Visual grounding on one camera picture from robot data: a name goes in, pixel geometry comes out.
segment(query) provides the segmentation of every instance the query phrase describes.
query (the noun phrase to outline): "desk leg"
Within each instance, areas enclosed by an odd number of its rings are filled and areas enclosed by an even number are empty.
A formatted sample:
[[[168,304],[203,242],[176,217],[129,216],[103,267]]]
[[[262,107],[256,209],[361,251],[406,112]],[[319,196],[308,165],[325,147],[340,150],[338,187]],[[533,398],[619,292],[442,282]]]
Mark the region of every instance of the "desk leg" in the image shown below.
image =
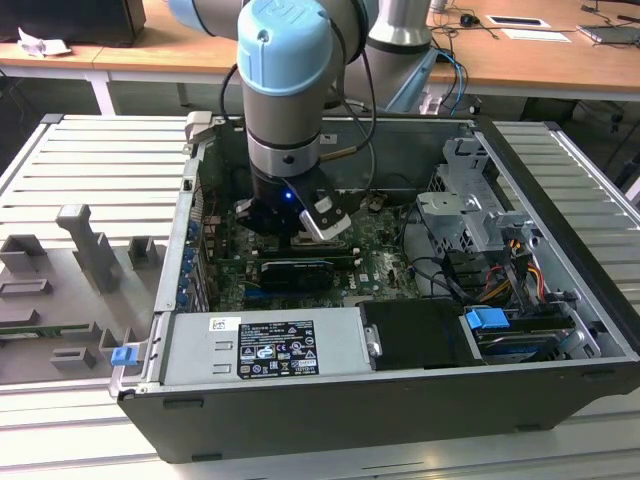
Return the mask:
[[[180,106],[188,107],[191,105],[189,103],[189,95],[187,94],[187,86],[184,83],[176,83],[176,87],[178,87],[178,100],[180,100]]]
[[[109,74],[96,70],[85,74],[85,78],[91,83],[98,107],[100,107],[100,113],[102,115],[119,115],[120,109],[109,90]]]
[[[428,84],[426,95],[419,107],[420,115],[437,115],[442,98],[446,95],[449,87],[449,85],[442,83]]]

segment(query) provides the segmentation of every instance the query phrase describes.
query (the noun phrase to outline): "light blue robot joint cap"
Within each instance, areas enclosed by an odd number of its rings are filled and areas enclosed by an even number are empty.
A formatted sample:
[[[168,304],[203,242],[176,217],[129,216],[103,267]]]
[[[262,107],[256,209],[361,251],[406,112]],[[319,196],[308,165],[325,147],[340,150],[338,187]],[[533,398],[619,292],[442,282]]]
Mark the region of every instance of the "light blue robot joint cap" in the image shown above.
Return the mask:
[[[331,22],[315,0],[253,0],[238,18],[238,70],[259,93],[288,96],[313,85],[333,51]]]
[[[175,19],[185,27],[209,33],[202,25],[193,0],[169,0],[169,10]]]

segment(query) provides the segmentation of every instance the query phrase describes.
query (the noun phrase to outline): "black plastic cover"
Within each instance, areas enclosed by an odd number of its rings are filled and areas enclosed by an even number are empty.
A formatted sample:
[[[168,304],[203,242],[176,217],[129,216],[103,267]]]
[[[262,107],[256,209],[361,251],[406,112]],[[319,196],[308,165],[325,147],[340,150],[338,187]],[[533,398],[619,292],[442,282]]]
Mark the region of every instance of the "black plastic cover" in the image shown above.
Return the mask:
[[[476,365],[462,329],[462,307],[448,299],[371,301],[360,304],[365,326],[375,325],[382,356],[375,370]]]

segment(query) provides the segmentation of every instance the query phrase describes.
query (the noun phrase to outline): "white paper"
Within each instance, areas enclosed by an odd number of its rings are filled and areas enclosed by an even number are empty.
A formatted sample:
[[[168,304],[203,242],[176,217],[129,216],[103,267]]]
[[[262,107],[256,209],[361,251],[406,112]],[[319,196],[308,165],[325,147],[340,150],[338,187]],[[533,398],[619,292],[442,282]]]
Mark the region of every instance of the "white paper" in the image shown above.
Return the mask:
[[[18,33],[20,33],[18,45],[29,55],[34,57],[44,58],[45,56],[71,53],[71,49],[67,47],[62,40],[42,40],[41,38],[29,35],[21,28],[18,28]]]
[[[209,331],[228,332],[238,331],[242,317],[211,317],[209,320]]]
[[[557,32],[542,30],[514,30],[503,28],[502,32],[512,40],[540,40],[543,42],[571,42],[567,37]]]

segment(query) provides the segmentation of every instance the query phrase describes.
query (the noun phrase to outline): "aluminum profile table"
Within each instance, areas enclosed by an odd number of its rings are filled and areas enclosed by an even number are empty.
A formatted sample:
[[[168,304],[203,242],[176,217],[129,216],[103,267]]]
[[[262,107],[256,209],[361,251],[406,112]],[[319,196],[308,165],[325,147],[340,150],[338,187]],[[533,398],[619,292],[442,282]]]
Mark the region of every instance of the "aluminum profile table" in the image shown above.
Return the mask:
[[[549,198],[640,313],[640,212],[562,131],[540,123],[499,123]],[[522,208],[504,178],[515,208]]]
[[[187,158],[184,121],[66,116],[41,125],[1,178],[0,232],[37,228],[48,248],[69,246],[53,218],[73,201],[94,207],[92,220],[113,243],[126,242],[138,228],[154,229],[166,242]],[[633,268],[623,268],[633,264],[640,272],[637,211],[562,133],[542,124],[498,127],[637,308],[640,281]],[[600,399],[547,432],[169,465],[109,397],[107,384],[0,387],[0,474],[64,480],[640,477],[640,390]]]

